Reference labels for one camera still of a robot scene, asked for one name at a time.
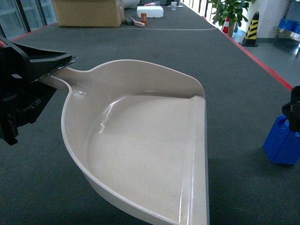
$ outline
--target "traffic cone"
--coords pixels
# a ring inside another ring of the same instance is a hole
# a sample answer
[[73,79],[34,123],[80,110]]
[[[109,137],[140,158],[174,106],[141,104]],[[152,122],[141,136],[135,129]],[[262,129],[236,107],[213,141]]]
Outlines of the traffic cone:
[[224,23],[224,26],[223,26],[223,33],[225,34],[228,34],[228,27],[229,27],[229,16],[226,18],[226,21]]
[[258,19],[259,19],[259,12],[256,12],[251,20],[251,24],[248,27],[248,31],[244,37],[244,40],[241,43],[242,46],[257,47],[256,35],[257,35],[257,28],[258,28]]

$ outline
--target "glass door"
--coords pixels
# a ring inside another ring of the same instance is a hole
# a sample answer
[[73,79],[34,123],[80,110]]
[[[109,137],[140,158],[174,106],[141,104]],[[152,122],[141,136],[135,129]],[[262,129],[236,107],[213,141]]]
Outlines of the glass door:
[[47,24],[57,22],[55,11],[51,0],[40,0]]
[[26,33],[25,24],[14,0],[0,0],[0,25],[8,39]]
[[42,12],[36,0],[21,0],[20,2],[31,31],[45,26]]

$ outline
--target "blue crate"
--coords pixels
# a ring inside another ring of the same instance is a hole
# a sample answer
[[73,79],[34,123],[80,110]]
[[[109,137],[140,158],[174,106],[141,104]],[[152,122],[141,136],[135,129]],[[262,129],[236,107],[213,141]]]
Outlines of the blue crate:
[[295,28],[294,32],[300,34],[300,22],[297,23],[297,27]]
[[294,165],[300,158],[300,134],[290,131],[287,118],[279,116],[263,148],[272,163]]
[[297,27],[298,23],[296,21],[293,20],[286,20],[286,19],[282,19],[279,23],[279,28],[285,29],[285,30],[289,30],[294,32],[295,28]]

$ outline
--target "railing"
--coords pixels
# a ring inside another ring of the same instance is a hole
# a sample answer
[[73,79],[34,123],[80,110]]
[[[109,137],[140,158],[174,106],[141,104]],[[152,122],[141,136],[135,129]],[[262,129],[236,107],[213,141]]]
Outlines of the railing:
[[212,22],[213,15],[216,11],[215,8],[212,8],[212,3],[208,3],[208,0],[180,0],[183,4],[189,7],[191,10],[204,16],[209,22]]

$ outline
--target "cup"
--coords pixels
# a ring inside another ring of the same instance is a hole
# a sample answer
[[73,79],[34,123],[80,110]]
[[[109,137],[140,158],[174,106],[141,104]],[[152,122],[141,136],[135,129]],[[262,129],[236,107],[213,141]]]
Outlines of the cup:
[[176,10],[176,5],[177,5],[177,2],[176,1],[171,1],[171,10]]

